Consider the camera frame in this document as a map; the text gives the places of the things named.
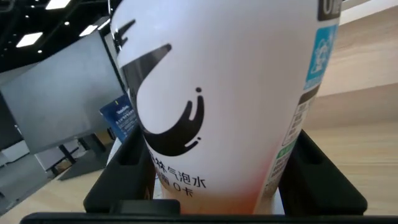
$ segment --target black holder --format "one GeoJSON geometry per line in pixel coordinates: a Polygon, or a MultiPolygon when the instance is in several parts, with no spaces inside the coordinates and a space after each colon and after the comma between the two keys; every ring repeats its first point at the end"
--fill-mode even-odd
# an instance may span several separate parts
{"type": "Polygon", "coordinates": [[[84,199],[87,213],[35,213],[21,223],[389,223],[397,220],[364,218],[365,198],[304,131],[297,139],[279,184],[286,216],[180,215],[176,200],[148,200],[153,197],[154,182],[155,167],[141,130],[136,128],[84,199]]]}

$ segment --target blue label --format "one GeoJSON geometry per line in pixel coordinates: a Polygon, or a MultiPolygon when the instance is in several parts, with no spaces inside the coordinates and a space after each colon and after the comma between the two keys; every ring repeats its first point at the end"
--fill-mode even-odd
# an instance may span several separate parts
{"type": "Polygon", "coordinates": [[[100,110],[113,132],[123,142],[137,123],[136,114],[132,109],[127,94],[120,96],[100,110]]]}
{"type": "Polygon", "coordinates": [[[337,28],[338,24],[317,30],[304,90],[307,90],[322,81],[323,74],[328,66],[337,28]]]}

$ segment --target black swirl graphic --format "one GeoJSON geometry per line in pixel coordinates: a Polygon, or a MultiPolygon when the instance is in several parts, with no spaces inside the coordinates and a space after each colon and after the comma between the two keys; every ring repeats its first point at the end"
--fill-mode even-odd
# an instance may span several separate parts
{"type": "MultiPolygon", "coordinates": [[[[115,43],[120,43],[122,47],[126,42],[130,41],[127,37],[123,38],[123,35],[134,23],[135,21],[128,22],[125,26],[119,29],[117,35],[114,35],[115,38],[119,39],[116,40],[115,43]]],[[[170,44],[163,45],[123,66],[122,70],[130,88],[130,96],[134,111],[138,111],[137,94],[142,82],[155,66],[171,51],[171,49],[172,46],[170,44]]],[[[139,115],[137,116],[143,130],[144,137],[148,142],[148,145],[153,148],[153,150],[165,156],[179,156],[188,152],[199,143],[201,137],[197,137],[196,140],[194,140],[194,138],[199,133],[205,116],[205,102],[200,94],[201,91],[202,89],[200,87],[196,88],[198,96],[197,109],[194,118],[192,120],[189,119],[192,113],[193,103],[192,101],[188,101],[180,119],[178,119],[170,129],[163,133],[154,134],[150,132],[142,124],[139,115]]]]}

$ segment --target blue sign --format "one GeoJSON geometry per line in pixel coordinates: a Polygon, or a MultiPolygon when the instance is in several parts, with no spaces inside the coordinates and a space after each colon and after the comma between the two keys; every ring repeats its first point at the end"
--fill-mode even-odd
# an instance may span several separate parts
{"type": "Polygon", "coordinates": [[[322,27],[317,30],[304,90],[322,81],[323,74],[325,74],[326,67],[328,66],[331,50],[333,49],[337,28],[338,24],[322,27]]]}

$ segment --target black logo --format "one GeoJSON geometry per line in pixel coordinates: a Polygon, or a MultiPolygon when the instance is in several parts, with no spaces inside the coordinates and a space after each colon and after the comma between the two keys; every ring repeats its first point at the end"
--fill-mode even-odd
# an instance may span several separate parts
{"type": "Polygon", "coordinates": [[[340,16],[342,0],[318,0],[318,20],[325,21],[340,16]]]}
{"type": "MultiPolygon", "coordinates": [[[[120,48],[117,47],[117,49],[120,50],[121,47],[129,41],[127,37],[123,39],[123,35],[134,23],[134,20],[128,22],[114,34],[116,39],[115,44],[120,46],[120,48]]],[[[138,111],[137,93],[142,82],[154,67],[171,51],[171,49],[172,46],[170,44],[166,44],[123,66],[122,70],[130,88],[130,96],[134,111],[138,111]]],[[[148,145],[153,148],[153,150],[165,156],[179,156],[188,152],[198,144],[201,138],[197,137],[197,134],[199,133],[205,116],[205,102],[200,94],[201,91],[202,89],[200,87],[196,88],[198,96],[197,109],[194,118],[192,120],[189,119],[193,103],[192,101],[188,101],[180,119],[178,119],[175,125],[163,133],[154,134],[150,132],[142,124],[139,116],[137,116],[139,124],[143,130],[144,137],[148,142],[148,145]]]]}

